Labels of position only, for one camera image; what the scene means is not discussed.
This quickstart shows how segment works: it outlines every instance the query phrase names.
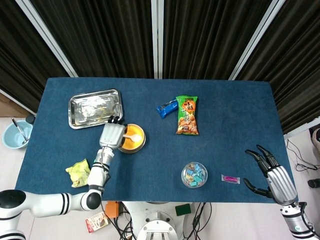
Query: blue bucket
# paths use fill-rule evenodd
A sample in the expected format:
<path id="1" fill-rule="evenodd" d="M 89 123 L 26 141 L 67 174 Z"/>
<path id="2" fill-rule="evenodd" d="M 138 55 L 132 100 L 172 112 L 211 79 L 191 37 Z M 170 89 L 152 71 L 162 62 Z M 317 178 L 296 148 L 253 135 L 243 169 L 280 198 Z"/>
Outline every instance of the blue bucket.
<path id="1" fill-rule="evenodd" d="M 18 120 L 16 122 L 18 123 L 18 126 L 24 135 L 30 139 L 33 126 L 27 123 L 25 120 Z M 13 123 L 6 128 L 2 136 L 3 144 L 10 149 L 20 149 L 26 147 L 29 141 L 27 141 L 25 144 L 22 144 L 24 140 L 24 137 Z"/>

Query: spoon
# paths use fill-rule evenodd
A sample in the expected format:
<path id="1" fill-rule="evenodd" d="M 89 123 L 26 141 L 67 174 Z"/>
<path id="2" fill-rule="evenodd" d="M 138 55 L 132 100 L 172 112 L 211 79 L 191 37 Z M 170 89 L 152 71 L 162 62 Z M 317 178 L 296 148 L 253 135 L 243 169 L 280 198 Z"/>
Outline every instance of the spoon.
<path id="1" fill-rule="evenodd" d="M 12 117 L 12 122 L 13 124 L 16 126 L 16 128 L 19 130 L 20 134 L 23 136 L 24 141 L 22 142 L 22 145 L 25 144 L 26 142 L 28 142 L 28 138 L 25 136 L 25 134 L 22 132 L 21 128 L 19 127 L 18 123 L 16 122 L 16 120 Z"/>
<path id="2" fill-rule="evenodd" d="M 127 139 L 131 139 L 131 141 L 134 142 L 134 143 L 139 142 L 139 141 L 142 140 L 142 136 L 140 136 L 139 134 L 134 134 L 134 135 L 131 135 L 131 136 L 125 134 L 123 136 L 125 138 L 127 138 Z"/>

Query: yellow bowl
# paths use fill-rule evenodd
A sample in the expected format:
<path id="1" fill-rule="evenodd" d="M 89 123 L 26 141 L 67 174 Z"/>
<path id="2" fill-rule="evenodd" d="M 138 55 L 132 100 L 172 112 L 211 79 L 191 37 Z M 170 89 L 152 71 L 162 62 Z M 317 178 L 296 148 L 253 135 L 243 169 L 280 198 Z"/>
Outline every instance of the yellow bowl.
<path id="1" fill-rule="evenodd" d="M 140 126 L 136 124 L 128 124 L 125 129 L 125 134 L 129 136 L 138 134 L 139 136 L 141 136 L 141 140 L 138 142 L 134 142 L 130 138 L 125 138 L 122 146 L 119 147 L 119 150 L 121 152 L 133 154 L 139 151 L 144 146 L 146 142 L 146 135 L 144 130 Z"/>

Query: blue snack wrapper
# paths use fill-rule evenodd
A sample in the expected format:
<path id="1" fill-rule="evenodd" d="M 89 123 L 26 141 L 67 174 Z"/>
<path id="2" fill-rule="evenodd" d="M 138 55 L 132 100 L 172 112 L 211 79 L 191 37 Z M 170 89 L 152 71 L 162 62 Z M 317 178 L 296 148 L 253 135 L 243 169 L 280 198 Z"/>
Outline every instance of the blue snack wrapper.
<path id="1" fill-rule="evenodd" d="M 160 114 L 161 118 L 164 119 L 168 114 L 178 110 L 178 101 L 174 98 L 162 106 L 157 106 L 156 110 Z"/>

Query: blue table cover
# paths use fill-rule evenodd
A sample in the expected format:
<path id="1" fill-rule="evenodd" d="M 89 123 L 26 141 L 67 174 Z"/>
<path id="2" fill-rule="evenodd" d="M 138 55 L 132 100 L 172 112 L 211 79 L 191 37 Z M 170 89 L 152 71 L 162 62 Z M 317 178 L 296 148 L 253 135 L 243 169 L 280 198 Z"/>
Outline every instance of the blue table cover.
<path id="1" fill-rule="evenodd" d="M 37 194 L 86 192 L 72 188 L 66 168 L 88 159 L 91 166 L 100 148 L 103 125 L 72 129 L 68 102 L 80 93 L 118 89 L 125 123 L 141 126 L 145 146 L 134 154 L 116 150 L 104 200 L 157 202 L 272 203 L 253 194 L 243 178 L 267 188 L 258 165 L 245 154 L 256 144 L 270 150 L 291 179 L 292 172 L 271 87 L 266 82 L 140 79 L 107 77 L 49 78 L 41 99 L 16 189 Z M 199 135 L 176 135 L 178 112 L 161 119 L 156 106 L 179 95 L 198 96 Z M 187 188 L 181 172 L 189 162 L 208 171 L 204 186 Z M 241 183 L 221 181 L 221 174 Z"/>

